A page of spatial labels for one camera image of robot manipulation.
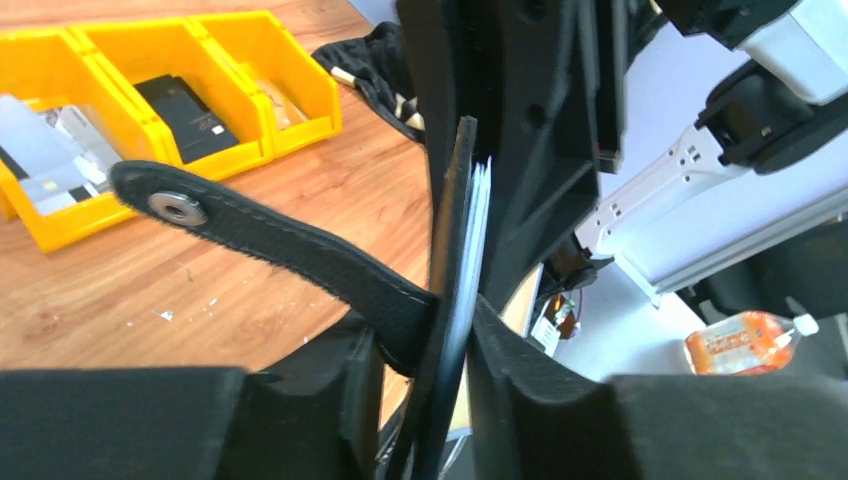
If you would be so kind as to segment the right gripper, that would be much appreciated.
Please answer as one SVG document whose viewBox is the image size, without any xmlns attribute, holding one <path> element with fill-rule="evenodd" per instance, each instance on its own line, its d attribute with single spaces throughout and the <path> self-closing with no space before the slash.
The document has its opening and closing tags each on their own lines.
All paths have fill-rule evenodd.
<svg viewBox="0 0 848 480">
<path fill-rule="evenodd" d="M 400 1 L 431 191 L 458 122 L 492 164 L 481 294 L 502 309 L 600 197 L 621 151 L 625 74 L 661 28 L 649 1 Z"/>
</svg>

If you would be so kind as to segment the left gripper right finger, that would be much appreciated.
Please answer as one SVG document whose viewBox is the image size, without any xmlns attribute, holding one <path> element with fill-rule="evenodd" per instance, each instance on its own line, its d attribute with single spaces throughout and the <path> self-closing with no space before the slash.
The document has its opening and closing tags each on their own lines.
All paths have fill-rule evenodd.
<svg viewBox="0 0 848 480">
<path fill-rule="evenodd" d="M 468 346 L 480 479 L 843 479 L 847 390 L 821 377 L 622 375 L 591 381 L 484 299 Z"/>
</svg>

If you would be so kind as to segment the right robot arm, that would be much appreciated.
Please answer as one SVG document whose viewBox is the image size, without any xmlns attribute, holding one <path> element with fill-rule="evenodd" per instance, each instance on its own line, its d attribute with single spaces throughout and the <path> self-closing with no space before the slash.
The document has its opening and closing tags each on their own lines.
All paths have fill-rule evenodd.
<svg viewBox="0 0 848 480">
<path fill-rule="evenodd" d="M 490 167 L 479 293 L 503 307 L 525 275 L 578 233 L 598 256 L 700 191 L 768 175 L 847 127 L 843 1 L 659 1 L 685 36 L 748 61 L 680 139 L 614 198 L 598 175 L 621 152 L 629 8 L 623 1 L 400 1 L 396 5 L 431 190 L 460 130 Z"/>
</svg>

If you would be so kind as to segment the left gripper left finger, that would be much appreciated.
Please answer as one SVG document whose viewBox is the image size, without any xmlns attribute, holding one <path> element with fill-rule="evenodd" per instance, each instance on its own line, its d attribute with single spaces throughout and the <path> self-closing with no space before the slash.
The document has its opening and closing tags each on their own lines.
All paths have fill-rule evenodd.
<svg viewBox="0 0 848 480">
<path fill-rule="evenodd" d="M 370 479 L 383 361 L 345 316 L 271 367 L 1 375 L 5 479 Z"/>
</svg>

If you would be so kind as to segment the black leather card holder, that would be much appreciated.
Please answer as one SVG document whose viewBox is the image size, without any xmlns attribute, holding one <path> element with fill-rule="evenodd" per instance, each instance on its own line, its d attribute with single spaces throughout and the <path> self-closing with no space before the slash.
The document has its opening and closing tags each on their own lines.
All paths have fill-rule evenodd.
<svg viewBox="0 0 848 480">
<path fill-rule="evenodd" d="M 474 157 L 477 130 L 474 117 L 459 120 L 433 240 L 431 290 L 329 231 L 186 170 L 130 160 L 113 167 L 108 179 L 127 207 L 287 269 L 359 313 L 389 365 L 413 381 L 386 475 L 434 479 L 478 298 L 491 197 L 491 163 Z"/>
</svg>

